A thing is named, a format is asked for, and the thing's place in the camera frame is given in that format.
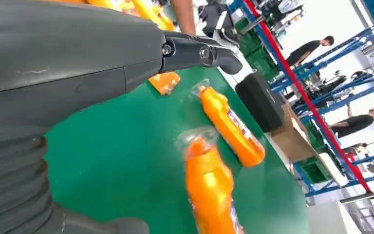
cardboard box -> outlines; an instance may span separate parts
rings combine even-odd
[[[281,107],[284,111],[283,125],[272,131],[272,139],[291,163],[318,156],[309,143],[306,128],[293,112],[290,104],[285,103]]]

red pole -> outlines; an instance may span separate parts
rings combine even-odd
[[[243,0],[243,1],[247,4],[247,7],[253,13],[254,17],[257,18],[259,16],[259,14],[257,13],[256,7],[253,4],[253,2],[251,0]],[[344,154],[344,152],[342,151],[342,149],[339,147],[339,145],[336,142],[336,139],[334,138],[333,134],[329,131],[327,125],[325,124],[325,122],[320,117],[319,112],[316,110],[315,106],[310,101],[309,97],[307,96],[306,92],[304,91],[304,89],[300,85],[300,83],[299,83],[298,79],[296,78],[295,74],[293,73],[292,69],[290,69],[289,64],[287,63],[287,61],[284,59],[283,55],[281,54],[279,48],[276,45],[276,42],[275,42],[272,34],[270,33],[270,30],[268,29],[268,27],[267,27],[267,25],[266,25],[266,23],[264,21],[262,21],[260,23],[260,27],[262,28],[262,31],[263,31],[264,35],[266,36],[266,38],[267,38],[267,41],[272,46],[273,51],[276,54],[276,57],[279,59],[278,62],[280,62],[281,64],[283,64],[283,67],[285,69],[284,70],[285,74],[287,74],[289,76],[289,78],[293,81],[293,83],[295,84],[296,88],[298,89],[298,91],[302,95],[303,100],[306,102],[307,106],[312,111],[313,116],[316,118],[317,123],[321,126],[321,128],[323,129],[325,135],[330,140],[330,143],[334,146],[334,148],[336,149],[337,153],[342,156],[342,158],[345,161],[346,165],[352,171],[352,173],[355,175],[355,177],[357,178],[358,182],[363,186],[363,188],[366,191],[370,191],[370,188],[366,184],[365,179],[363,178],[362,174],[360,172],[358,172],[357,170],[355,170],[355,167],[353,166],[353,164],[349,161],[349,159],[346,157],[346,155]]]

metal bolt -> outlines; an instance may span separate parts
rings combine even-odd
[[[208,46],[203,46],[200,49],[200,57],[202,59],[208,59],[210,57],[210,48]]]
[[[163,45],[163,48],[161,51],[163,52],[163,55],[169,55],[171,54],[172,49],[171,49],[171,46],[165,44]]]

orange plastic bottle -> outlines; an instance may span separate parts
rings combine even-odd
[[[264,159],[265,151],[246,125],[228,105],[227,98],[217,93],[205,79],[193,88],[203,110],[245,167],[253,167]]]
[[[213,127],[186,131],[179,135],[184,149],[186,189],[199,234],[243,234],[231,192],[233,176],[217,151]]]

green table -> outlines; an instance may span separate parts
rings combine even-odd
[[[266,159],[243,168],[226,143],[218,147],[235,177],[233,198],[247,234],[307,234],[304,195],[235,92],[216,69],[179,72],[170,96],[149,83],[92,106],[47,134],[54,198],[106,221],[144,219],[152,234],[194,234],[183,157],[173,144],[183,131],[211,124],[190,89],[208,78],[266,148]]]

